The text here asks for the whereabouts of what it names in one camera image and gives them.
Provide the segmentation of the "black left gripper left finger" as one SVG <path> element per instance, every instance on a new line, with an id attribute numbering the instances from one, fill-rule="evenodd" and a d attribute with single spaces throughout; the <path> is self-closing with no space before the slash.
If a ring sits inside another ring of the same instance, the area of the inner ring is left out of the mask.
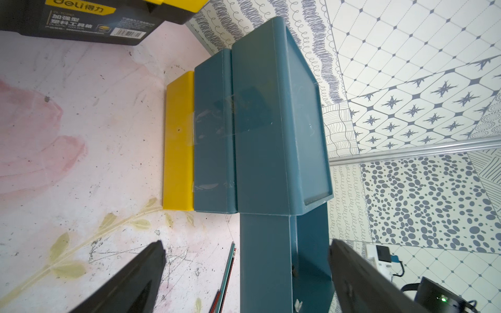
<path id="1" fill-rule="evenodd" d="M 73 312 L 153 312 L 165 265 L 163 243 L 151 243 Z"/>

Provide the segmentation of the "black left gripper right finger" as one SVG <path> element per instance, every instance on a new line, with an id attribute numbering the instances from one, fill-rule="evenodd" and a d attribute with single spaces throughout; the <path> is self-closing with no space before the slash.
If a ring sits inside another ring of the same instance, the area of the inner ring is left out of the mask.
<path id="1" fill-rule="evenodd" d="M 328 261 L 343 312 L 426 312 L 345 242 L 331 242 Z"/>

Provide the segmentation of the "teal drawer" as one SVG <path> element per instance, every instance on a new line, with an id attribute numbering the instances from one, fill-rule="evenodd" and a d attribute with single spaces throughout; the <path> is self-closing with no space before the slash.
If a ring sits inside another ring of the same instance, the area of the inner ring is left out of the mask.
<path id="1" fill-rule="evenodd" d="M 300 216 L 240 216 L 241 312 L 328 312 L 327 204 Z"/>

